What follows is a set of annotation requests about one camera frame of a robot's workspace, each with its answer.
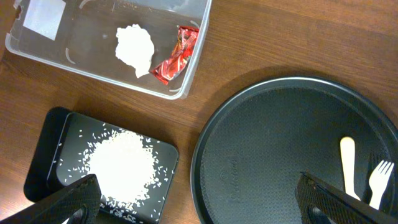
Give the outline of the pile of rice grains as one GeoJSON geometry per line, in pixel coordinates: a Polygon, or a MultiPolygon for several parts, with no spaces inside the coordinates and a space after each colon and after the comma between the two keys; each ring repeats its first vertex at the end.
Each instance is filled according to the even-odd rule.
{"type": "Polygon", "coordinates": [[[102,211],[128,223],[159,223],[178,157],[170,144],[117,126],[69,124],[48,184],[64,187],[94,174],[102,211]]]}

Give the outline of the white napkin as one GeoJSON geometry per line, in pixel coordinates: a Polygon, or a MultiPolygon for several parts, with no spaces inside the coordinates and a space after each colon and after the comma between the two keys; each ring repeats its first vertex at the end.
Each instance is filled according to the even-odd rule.
{"type": "Polygon", "coordinates": [[[155,47],[148,31],[138,24],[125,28],[119,27],[116,38],[118,40],[115,49],[116,57],[133,67],[137,78],[149,74],[155,47]]]}

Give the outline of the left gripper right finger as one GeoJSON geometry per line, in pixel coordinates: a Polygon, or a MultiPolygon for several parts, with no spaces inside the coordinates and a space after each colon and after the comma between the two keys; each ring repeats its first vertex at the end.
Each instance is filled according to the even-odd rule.
{"type": "Polygon", "coordinates": [[[397,223],[397,219],[356,200],[308,172],[295,189],[302,223],[397,223]]]}

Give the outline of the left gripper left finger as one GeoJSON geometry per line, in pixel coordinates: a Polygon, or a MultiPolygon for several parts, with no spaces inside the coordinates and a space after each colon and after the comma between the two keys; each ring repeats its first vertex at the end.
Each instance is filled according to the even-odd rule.
{"type": "Polygon", "coordinates": [[[89,174],[1,223],[94,223],[100,198],[97,177],[89,174]]]}

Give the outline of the white plastic fork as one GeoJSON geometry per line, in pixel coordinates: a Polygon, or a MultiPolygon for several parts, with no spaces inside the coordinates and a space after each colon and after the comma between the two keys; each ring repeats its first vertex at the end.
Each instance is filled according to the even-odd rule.
{"type": "Polygon", "coordinates": [[[369,186],[372,196],[369,205],[376,210],[379,210],[381,199],[388,185],[393,168],[393,162],[381,161],[370,175],[369,186]]]}

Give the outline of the yellow plastic knife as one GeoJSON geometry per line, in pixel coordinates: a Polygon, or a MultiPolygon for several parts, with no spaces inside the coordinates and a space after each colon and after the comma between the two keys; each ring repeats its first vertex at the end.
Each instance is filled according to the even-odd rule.
{"type": "Polygon", "coordinates": [[[360,200],[354,190],[355,142],[353,138],[346,136],[341,139],[340,154],[345,192],[351,197],[360,200]]]}

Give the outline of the red snack wrapper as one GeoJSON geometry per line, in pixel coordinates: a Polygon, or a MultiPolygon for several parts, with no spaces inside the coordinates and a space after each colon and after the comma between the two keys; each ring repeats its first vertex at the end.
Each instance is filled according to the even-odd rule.
{"type": "Polygon", "coordinates": [[[199,28],[180,26],[177,43],[170,57],[149,72],[165,85],[178,77],[192,57],[198,35],[199,28]]]}

